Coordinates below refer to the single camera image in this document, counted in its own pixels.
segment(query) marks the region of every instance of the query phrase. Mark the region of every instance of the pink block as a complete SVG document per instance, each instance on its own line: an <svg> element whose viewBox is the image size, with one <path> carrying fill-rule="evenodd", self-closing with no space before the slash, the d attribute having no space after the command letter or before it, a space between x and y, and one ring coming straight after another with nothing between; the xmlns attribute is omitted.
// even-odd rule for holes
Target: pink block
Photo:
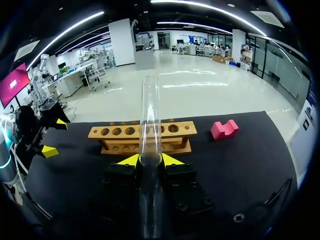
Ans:
<svg viewBox="0 0 320 240"><path fill-rule="evenodd" d="M216 121L211 128L211 133L215 140L221 140L234 137L238 130L239 127L233 120L229 120L225 125Z"/></svg>

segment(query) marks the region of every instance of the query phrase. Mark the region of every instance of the glass wall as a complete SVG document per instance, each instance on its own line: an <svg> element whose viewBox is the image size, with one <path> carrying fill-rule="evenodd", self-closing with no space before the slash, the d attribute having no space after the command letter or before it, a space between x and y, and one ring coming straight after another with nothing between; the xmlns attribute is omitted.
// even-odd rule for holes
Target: glass wall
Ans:
<svg viewBox="0 0 320 240"><path fill-rule="evenodd" d="M213 43L213 41L214 41L214 36L208 35L208 43Z"/></svg>
<svg viewBox="0 0 320 240"><path fill-rule="evenodd" d="M247 37L252 47L251 71L272 85L299 114L308 95L311 71L291 50L259 37Z"/></svg>
<svg viewBox="0 0 320 240"><path fill-rule="evenodd" d="M232 49L232 36L231 35L226 35L225 36L225 45L230 49Z"/></svg>
<svg viewBox="0 0 320 240"><path fill-rule="evenodd" d="M219 35L213 35L213 43L219 45Z"/></svg>

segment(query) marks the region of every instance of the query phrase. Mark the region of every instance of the monitor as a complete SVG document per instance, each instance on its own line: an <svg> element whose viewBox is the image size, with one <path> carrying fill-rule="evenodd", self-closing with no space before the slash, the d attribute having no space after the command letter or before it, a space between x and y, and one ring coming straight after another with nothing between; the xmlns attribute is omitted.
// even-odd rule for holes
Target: monitor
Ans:
<svg viewBox="0 0 320 240"><path fill-rule="evenodd" d="M59 69L63 69L65 66L66 66L65 62L58 65Z"/></svg>
<svg viewBox="0 0 320 240"><path fill-rule="evenodd" d="M0 82L0 100L3 108L30 83L26 65L22 64Z"/></svg>

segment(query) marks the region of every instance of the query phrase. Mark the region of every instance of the glossy floor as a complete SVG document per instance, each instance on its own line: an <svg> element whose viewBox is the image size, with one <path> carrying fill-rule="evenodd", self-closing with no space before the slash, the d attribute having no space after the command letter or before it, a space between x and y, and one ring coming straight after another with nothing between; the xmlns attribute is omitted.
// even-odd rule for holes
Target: glossy floor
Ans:
<svg viewBox="0 0 320 240"><path fill-rule="evenodd" d="M82 87L68 97L73 122L139 120L142 80L157 76L160 117L175 119L266 111L288 143L296 130L297 112L269 83L235 66L203 56L154 52L155 69L136 71L134 64L112 68L107 88Z"/></svg>

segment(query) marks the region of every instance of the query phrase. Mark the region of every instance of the glass tube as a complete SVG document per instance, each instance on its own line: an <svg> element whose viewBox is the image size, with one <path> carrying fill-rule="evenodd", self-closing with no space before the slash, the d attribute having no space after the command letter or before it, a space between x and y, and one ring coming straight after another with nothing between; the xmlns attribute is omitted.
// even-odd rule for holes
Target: glass tube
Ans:
<svg viewBox="0 0 320 240"><path fill-rule="evenodd" d="M156 77L147 76L143 79L139 160L143 166L154 168L162 160L159 92L160 89Z"/></svg>
<svg viewBox="0 0 320 240"><path fill-rule="evenodd" d="M158 79L148 76L142 83L139 161L143 165L139 188L142 239L161 239L163 190L158 165L162 160Z"/></svg>

